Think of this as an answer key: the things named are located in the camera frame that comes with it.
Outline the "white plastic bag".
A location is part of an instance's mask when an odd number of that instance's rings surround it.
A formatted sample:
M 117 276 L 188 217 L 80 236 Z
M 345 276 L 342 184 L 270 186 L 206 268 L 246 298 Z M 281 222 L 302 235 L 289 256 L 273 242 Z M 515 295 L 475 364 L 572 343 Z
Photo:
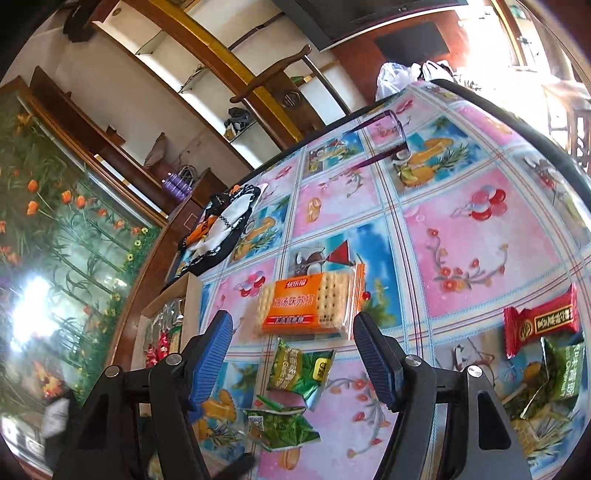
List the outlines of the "white plastic bag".
M 438 79 L 455 82 L 454 72 L 447 61 L 427 60 L 411 66 L 387 62 L 381 66 L 377 77 L 376 100 L 398 94 L 414 82 Z

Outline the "wooden chair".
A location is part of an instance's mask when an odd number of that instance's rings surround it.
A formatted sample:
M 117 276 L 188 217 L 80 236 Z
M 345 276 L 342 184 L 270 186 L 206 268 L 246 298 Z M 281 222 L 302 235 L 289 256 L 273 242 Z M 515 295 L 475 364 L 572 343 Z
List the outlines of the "wooden chair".
M 317 78 L 324 85 L 325 90 L 329 92 L 329 95 L 339 105 L 342 112 L 345 115 L 351 114 L 351 109 L 349 109 L 345 100 L 342 99 L 342 96 L 335 90 L 335 87 L 325 77 L 325 74 L 311 61 L 310 54 L 311 45 L 305 44 L 297 54 L 276 61 L 276 63 L 273 63 L 273 65 L 270 65 L 270 67 L 267 67 L 266 70 L 263 70 L 262 73 L 253 78 L 242 89 L 242 92 L 231 97 L 229 102 L 232 104 L 243 103 L 246 105 L 247 98 L 250 94 L 256 92 L 256 90 L 263 89 L 269 92 L 270 96 L 279 103 L 280 107 L 283 108 L 283 112 L 287 114 L 287 117 L 294 123 L 294 126 L 297 127 L 297 130 L 301 134 L 307 136 L 315 131 L 324 130 L 325 122 L 322 121 L 321 116 L 318 115 L 298 87 L 301 83 L 304 83 L 304 80 L 288 77 L 286 72 L 284 72 L 290 65 L 301 61 L 311 70 L 311 77 Z

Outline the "torn green snack packet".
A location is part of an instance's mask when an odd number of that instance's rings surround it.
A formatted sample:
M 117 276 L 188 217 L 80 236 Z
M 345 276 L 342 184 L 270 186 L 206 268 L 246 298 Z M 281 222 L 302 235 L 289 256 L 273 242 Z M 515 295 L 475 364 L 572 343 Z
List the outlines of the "torn green snack packet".
M 321 441 L 321 434 L 308 422 L 304 406 L 284 406 L 258 395 L 260 406 L 243 409 L 242 434 L 267 452 L 300 448 Z

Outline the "green cracker packet right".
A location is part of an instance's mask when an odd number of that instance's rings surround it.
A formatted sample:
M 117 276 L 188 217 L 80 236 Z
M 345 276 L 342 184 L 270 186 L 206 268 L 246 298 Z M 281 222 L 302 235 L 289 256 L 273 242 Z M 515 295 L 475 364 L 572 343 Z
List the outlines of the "green cracker packet right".
M 519 388 L 502 400 L 532 469 L 559 458 L 575 432 L 583 388 L 583 343 L 556 346 L 541 340 L 541 359 L 523 370 Z

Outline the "flower mural glass panel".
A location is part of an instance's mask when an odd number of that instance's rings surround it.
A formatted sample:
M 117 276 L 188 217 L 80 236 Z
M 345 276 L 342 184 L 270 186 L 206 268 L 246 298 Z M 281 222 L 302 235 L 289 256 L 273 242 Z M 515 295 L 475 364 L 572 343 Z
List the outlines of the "flower mural glass panel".
M 1 428 L 46 469 L 48 404 L 84 400 L 159 235 L 52 133 L 21 91 L 1 96 Z

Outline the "red candy packet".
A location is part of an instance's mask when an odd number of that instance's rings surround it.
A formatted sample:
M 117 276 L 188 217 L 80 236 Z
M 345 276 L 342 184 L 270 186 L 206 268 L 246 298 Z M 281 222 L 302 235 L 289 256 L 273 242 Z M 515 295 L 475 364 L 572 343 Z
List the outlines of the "red candy packet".
M 534 308 L 519 311 L 510 306 L 503 311 L 505 353 L 515 357 L 521 348 L 535 340 L 558 333 L 580 331 L 577 287 L 572 284 L 558 297 Z

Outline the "black television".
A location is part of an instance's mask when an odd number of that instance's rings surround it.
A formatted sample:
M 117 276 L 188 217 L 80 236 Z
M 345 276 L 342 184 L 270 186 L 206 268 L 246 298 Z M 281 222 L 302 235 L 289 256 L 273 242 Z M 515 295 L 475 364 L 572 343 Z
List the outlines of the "black television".
M 322 51 L 388 22 L 467 6 L 462 0 L 273 0 Z

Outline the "purple bottles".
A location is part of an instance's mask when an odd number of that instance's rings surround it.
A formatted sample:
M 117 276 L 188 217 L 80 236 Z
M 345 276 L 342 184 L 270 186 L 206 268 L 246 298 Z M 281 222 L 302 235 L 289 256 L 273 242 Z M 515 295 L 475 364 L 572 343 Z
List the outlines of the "purple bottles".
M 191 185 L 177 173 L 169 173 L 162 181 L 162 188 L 177 202 L 184 201 L 192 191 Z

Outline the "cardboard snack box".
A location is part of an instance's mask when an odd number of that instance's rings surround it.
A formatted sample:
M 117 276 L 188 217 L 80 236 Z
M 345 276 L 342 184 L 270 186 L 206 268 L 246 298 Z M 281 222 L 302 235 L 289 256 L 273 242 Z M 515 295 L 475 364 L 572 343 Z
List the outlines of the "cardboard snack box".
M 140 314 L 131 369 L 153 366 L 169 353 L 180 353 L 197 335 L 202 282 L 186 273 L 166 288 Z

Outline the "purple-framed eyeglasses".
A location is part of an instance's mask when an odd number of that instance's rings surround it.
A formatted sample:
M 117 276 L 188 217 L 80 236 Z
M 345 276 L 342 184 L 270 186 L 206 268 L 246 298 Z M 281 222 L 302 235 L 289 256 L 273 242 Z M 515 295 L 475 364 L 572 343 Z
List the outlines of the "purple-framed eyeglasses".
M 411 158 L 404 126 L 392 109 L 386 109 L 353 127 L 346 134 L 367 130 L 370 142 L 382 150 L 372 157 L 356 164 L 353 169 L 361 169 L 381 160 L 390 159 L 394 166 L 407 165 Z

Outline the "black white orange cloth bag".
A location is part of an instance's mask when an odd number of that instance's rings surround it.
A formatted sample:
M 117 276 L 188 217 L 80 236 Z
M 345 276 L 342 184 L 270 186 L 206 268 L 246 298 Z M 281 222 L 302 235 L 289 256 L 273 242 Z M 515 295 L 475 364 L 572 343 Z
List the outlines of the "black white orange cloth bag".
M 177 259 L 162 291 L 186 273 L 198 277 L 221 264 L 238 244 L 268 186 L 266 182 L 235 185 L 229 192 L 213 195 L 200 220 L 180 240 Z

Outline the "orange soda cracker packet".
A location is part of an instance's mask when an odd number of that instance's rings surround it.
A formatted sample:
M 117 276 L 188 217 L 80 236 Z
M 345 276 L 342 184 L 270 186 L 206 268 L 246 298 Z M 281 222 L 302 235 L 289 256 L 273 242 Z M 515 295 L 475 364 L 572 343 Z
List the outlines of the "orange soda cracker packet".
M 366 265 L 288 278 L 259 292 L 256 324 L 279 336 L 339 334 L 353 338 L 353 318 L 361 310 Z

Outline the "colourful fruit tablecloth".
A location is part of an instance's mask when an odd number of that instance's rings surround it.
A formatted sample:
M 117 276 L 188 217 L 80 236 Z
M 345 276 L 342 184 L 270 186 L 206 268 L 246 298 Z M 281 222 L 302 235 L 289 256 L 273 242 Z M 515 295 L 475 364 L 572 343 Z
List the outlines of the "colourful fruit tablecloth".
M 386 109 L 404 126 L 411 158 L 353 167 L 382 150 L 347 131 Z M 260 290 L 297 275 L 366 265 L 366 310 L 384 334 L 429 364 L 477 368 L 501 400 L 541 359 L 532 342 L 505 353 L 503 311 L 537 307 L 574 284 L 577 335 L 590 340 L 590 178 L 546 136 L 459 86 L 420 82 L 263 166 L 269 186 L 235 251 L 202 275 L 200 321 L 235 321 L 212 404 L 197 424 L 211 470 L 256 454 L 256 479 L 370 479 L 396 417 L 380 403 L 352 341 L 300 337 L 335 350 L 328 385 L 308 421 L 321 441 L 265 452 L 238 436 L 226 401 L 259 407 L 276 338 L 256 325 Z

